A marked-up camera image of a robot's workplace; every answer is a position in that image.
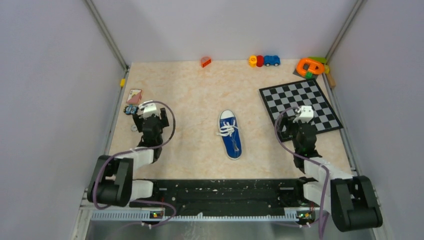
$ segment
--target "blue sneaker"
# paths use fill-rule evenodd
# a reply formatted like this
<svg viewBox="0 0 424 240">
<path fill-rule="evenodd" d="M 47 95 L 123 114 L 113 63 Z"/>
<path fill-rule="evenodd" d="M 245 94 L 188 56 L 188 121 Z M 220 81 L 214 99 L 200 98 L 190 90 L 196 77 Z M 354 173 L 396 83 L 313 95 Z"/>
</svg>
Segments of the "blue sneaker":
<svg viewBox="0 0 424 240">
<path fill-rule="evenodd" d="M 242 155 L 242 143 L 240 141 L 239 128 L 236 116 L 230 110 L 221 113 L 218 120 L 219 133 L 224 141 L 226 154 L 232 160 L 237 160 Z"/>
</svg>

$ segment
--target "checkerboard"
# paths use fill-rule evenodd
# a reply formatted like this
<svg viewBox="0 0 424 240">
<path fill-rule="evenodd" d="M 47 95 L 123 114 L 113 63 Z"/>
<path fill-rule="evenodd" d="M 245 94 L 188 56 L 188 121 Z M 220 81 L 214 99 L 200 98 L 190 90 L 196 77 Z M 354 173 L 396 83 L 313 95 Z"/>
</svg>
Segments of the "checkerboard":
<svg viewBox="0 0 424 240">
<path fill-rule="evenodd" d="M 262 88 L 259 89 L 259 92 L 273 125 L 283 110 L 308 105 L 312 106 L 314 110 L 311 125 L 316 127 L 317 134 L 343 127 L 314 78 Z M 289 110 L 284 115 L 294 116 L 295 111 Z M 290 140 L 284 131 L 286 131 L 286 127 L 279 133 L 280 140 Z"/>
</svg>

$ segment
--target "toy car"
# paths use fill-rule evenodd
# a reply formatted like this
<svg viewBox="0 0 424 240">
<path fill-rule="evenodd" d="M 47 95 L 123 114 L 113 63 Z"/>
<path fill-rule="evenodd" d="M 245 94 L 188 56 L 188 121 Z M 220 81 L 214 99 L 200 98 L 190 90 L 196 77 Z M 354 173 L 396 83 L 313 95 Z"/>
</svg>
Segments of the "toy car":
<svg viewBox="0 0 424 240">
<path fill-rule="evenodd" d="M 269 67 L 271 65 L 278 66 L 281 63 L 280 63 L 280 58 L 277 55 L 274 55 L 274 56 L 264 56 L 263 64 Z"/>
<path fill-rule="evenodd" d="M 135 114 L 137 112 L 137 110 L 139 109 L 138 106 L 135 105 L 128 105 L 123 109 L 123 112 L 126 115 L 131 115 L 131 114 Z"/>
</svg>

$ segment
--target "yellow toy block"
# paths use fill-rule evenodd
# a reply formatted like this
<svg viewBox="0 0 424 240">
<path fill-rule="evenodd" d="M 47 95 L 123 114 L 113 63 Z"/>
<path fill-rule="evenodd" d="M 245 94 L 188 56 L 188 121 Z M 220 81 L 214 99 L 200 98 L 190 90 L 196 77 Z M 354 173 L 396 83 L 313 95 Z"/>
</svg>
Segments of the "yellow toy block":
<svg viewBox="0 0 424 240">
<path fill-rule="evenodd" d="M 254 68 L 256 67 L 256 63 L 258 62 L 258 59 L 256 58 L 255 55 L 252 55 L 249 57 L 249 65 Z"/>
</svg>

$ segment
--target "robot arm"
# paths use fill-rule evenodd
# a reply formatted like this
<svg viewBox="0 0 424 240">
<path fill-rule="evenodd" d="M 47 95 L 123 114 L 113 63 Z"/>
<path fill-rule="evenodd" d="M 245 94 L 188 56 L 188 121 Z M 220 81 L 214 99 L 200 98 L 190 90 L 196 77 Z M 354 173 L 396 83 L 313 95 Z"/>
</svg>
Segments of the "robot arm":
<svg viewBox="0 0 424 240">
<path fill-rule="evenodd" d="M 280 129 L 286 126 L 296 154 L 319 163 L 294 156 L 296 167 L 315 180 L 303 184 L 304 198 L 318 204 L 321 202 L 327 174 L 322 166 L 325 166 L 329 178 L 324 206 L 320 207 L 332 215 L 336 227 L 341 232 L 380 227 L 383 217 L 370 179 L 345 173 L 322 158 L 315 149 L 317 130 L 309 124 L 314 117 L 312 107 L 301 106 L 295 113 L 294 117 L 283 118 Z"/>
<path fill-rule="evenodd" d="M 137 149 L 161 145 L 163 129 L 170 124 L 165 108 L 158 109 L 155 103 L 149 102 L 140 104 L 138 107 L 142 114 L 135 112 L 132 119 L 138 131 L 143 133 L 141 141 L 136 148 L 131 149 L 131 152 L 118 155 L 108 163 L 97 188 L 96 199 L 99 204 L 124 207 L 131 199 L 148 197 L 146 193 L 152 192 L 153 183 L 142 180 L 134 182 L 133 174 L 141 166 L 157 161 L 162 148 L 143 151 L 137 151 Z M 97 159 L 87 191 L 87 199 L 90 202 L 93 202 L 95 180 L 109 157 L 102 155 Z"/>
</svg>

